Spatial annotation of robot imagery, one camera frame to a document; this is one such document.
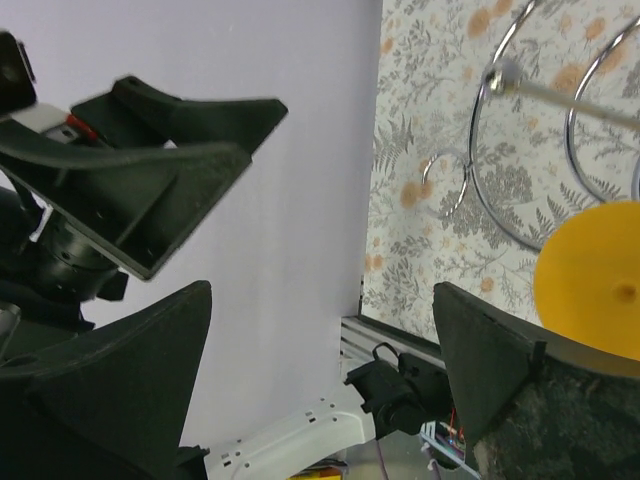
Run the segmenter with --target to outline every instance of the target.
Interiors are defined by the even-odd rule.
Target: metal rod
[[[631,130],[640,131],[640,120],[618,113],[611,108],[601,107],[585,100],[574,100],[569,95],[556,92],[555,90],[543,87],[542,85],[538,85],[537,83],[530,82],[526,79],[520,80],[520,82],[515,86],[515,89],[505,91],[505,93],[511,92],[536,98],[560,107],[572,108],[577,112],[584,113],[585,115],[614,123]]]

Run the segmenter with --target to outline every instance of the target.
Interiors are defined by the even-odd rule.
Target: black 3d-printed part
[[[0,117],[34,105],[33,72],[24,45],[0,31]]]
[[[210,315],[196,282],[0,367],[0,478],[173,480]]]
[[[173,480],[208,480],[204,457],[209,450],[200,447],[180,447],[176,459],[176,475]]]
[[[0,296],[3,302],[20,307],[20,323],[0,363],[64,342],[95,327],[84,320],[78,303],[52,301],[19,283],[0,279]]]
[[[640,362],[435,286],[457,414],[483,478],[640,478]]]
[[[134,77],[116,82],[102,102],[81,120],[115,144],[144,148],[65,145],[11,120],[0,123],[0,168],[105,257],[145,280],[186,241],[287,113],[275,99],[181,100]],[[178,148],[158,148],[165,138]]]
[[[362,409],[371,413],[377,439],[396,430],[416,435],[430,419],[411,385],[385,360],[374,360],[352,370],[345,384],[353,385],[364,399]]]
[[[446,372],[410,353],[398,356],[398,370],[430,419],[442,421],[451,414],[453,398]]]
[[[0,302],[0,362],[18,323],[20,323],[20,309],[10,303]]]

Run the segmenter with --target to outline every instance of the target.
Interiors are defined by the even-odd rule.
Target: white plastic bracket
[[[212,449],[209,478],[284,480],[314,463],[376,437],[373,417],[352,385],[248,438]]]

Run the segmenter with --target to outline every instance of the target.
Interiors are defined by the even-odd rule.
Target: yellow disc
[[[640,203],[570,218],[545,243],[533,295],[545,328],[640,360]]]

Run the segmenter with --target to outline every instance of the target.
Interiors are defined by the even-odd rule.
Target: mounting hole
[[[614,287],[613,295],[620,303],[633,303],[638,297],[638,289],[630,281],[621,282]]]

